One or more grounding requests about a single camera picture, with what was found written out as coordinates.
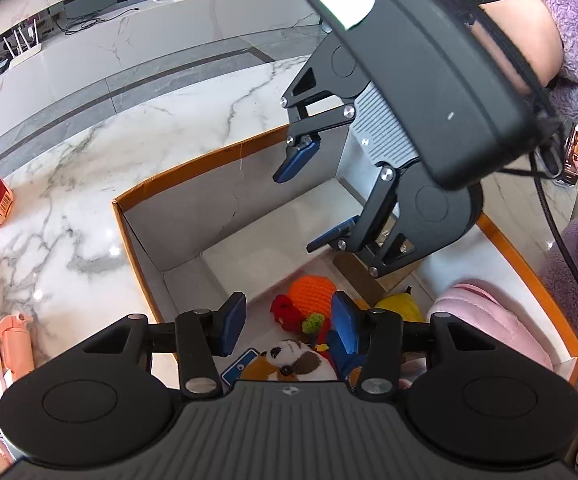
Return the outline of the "gold brown jewelry box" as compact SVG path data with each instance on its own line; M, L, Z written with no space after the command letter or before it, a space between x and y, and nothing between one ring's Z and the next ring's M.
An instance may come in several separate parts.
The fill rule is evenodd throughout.
M416 261L382 278L372 278L367 266L359 258L346 252L335 255L332 264L370 307L379 300L400 292L404 281L420 266L420 262Z

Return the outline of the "orange red crochet toy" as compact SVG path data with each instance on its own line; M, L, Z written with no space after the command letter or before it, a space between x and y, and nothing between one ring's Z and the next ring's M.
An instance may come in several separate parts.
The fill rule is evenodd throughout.
M331 300L336 285L318 275L304 275L274 298L269 310L287 333L308 344L325 344L331 330Z

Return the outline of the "yellow tape measure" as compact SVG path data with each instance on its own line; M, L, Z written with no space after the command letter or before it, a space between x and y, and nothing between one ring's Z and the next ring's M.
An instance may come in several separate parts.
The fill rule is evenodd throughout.
M418 304L411 296L411 289L407 288L404 292L397 292L391 296L380 299L374 304L374 309L382 309L395 312L401 315L405 322L425 323L426 318L421 313Z

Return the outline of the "pink folding comb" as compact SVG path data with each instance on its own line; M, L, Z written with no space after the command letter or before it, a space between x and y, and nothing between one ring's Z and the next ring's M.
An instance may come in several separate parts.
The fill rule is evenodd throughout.
M0 320L0 398L14 382L35 370L27 322L23 313Z

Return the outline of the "smartphone on stand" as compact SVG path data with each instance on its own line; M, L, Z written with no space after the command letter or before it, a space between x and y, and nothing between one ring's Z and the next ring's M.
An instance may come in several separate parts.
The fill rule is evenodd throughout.
M578 125L573 125L568 136L562 180L575 185L578 180Z

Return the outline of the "pink pouch with carabiner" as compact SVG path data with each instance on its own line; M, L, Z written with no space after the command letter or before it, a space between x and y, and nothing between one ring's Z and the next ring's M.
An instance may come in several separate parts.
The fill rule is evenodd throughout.
M513 314L490 292L470 283L458 283L434 300L427 312L428 320L437 313L449 313L501 341L548 370L553 364L547 352Z

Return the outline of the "brown raccoon sailor plush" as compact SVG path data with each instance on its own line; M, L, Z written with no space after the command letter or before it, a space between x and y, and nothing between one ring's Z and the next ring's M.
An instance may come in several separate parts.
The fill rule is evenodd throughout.
M223 384L238 380L254 382L336 382L354 387L366 362L365 354L347 352L335 330L329 330L322 344L309 346L294 339L276 342L258 352L249 348L221 374Z

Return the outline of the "white pink-striped plush toy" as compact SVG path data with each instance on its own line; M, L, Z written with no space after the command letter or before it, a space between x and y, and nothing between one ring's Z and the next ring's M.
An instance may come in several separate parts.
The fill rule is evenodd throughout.
M399 388L408 389L427 371L426 356L420 352L406 352L400 366Z

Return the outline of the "orange cardboard storage box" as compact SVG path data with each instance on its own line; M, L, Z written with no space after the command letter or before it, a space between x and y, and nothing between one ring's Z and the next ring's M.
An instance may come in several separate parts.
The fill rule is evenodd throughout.
M231 294L217 284L202 252L244 226L330 179L363 207L377 168L344 128L330 131L314 159L291 181L273 173L285 156L283 130L275 129L222 148L144 180L114 200L130 265L158 322L193 309L215 310ZM264 351L285 338L274 321L273 299L301 275L329 278L363 300L332 259L329 247L257 300L247 299L246 324L235 353ZM423 259L404 281L419 309L427 310L452 285L475 284L513 312L550 357L554 371L578 378L578 337L536 274L487 217L460 240Z

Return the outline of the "white rectangular box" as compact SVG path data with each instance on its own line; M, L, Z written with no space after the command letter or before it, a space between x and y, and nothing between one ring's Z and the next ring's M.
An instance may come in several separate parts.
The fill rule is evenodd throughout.
M226 294L243 292L254 301L325 252L306 246L361 209L330 179L204 250L201 258Z

